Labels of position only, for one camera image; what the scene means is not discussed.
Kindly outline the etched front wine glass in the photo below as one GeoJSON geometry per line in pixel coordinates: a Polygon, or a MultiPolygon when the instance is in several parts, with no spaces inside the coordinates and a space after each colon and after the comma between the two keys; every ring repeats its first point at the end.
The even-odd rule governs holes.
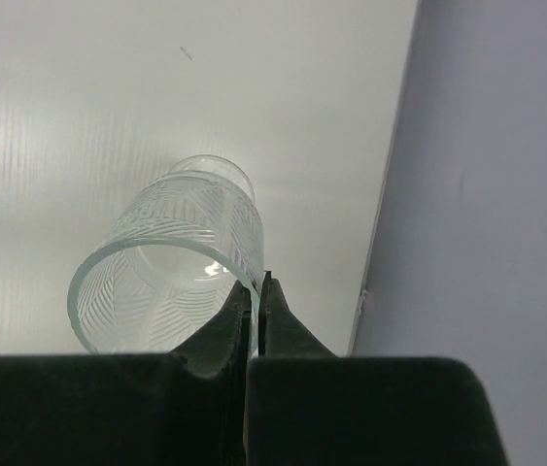
{"type": "Polygon", "coordinates": [[[233,162],[185,158],[140,191],[70,283],[71,327],[91,353],[165,352],[200,330],[236,284],[259,306],[263,226],[233,162]]]}

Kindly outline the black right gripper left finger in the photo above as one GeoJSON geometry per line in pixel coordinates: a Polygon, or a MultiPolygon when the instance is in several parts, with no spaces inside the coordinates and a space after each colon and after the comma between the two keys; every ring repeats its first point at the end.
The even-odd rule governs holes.
{"type": "Polygon", "coordinates": [[[170,383],[234,383],[245,371],[252,298],[236,281],[219,311],[167,356],[170,383]]]}

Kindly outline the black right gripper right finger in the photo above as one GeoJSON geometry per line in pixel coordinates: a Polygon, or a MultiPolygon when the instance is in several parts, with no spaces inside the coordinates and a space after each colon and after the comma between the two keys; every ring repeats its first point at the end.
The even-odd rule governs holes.
{"type": "Polygon", "coordinates": [[[336,355],[292,313],[280,282],[264,275],[258,308],[258,354],[273,358],[327,358],[336,355]]]}

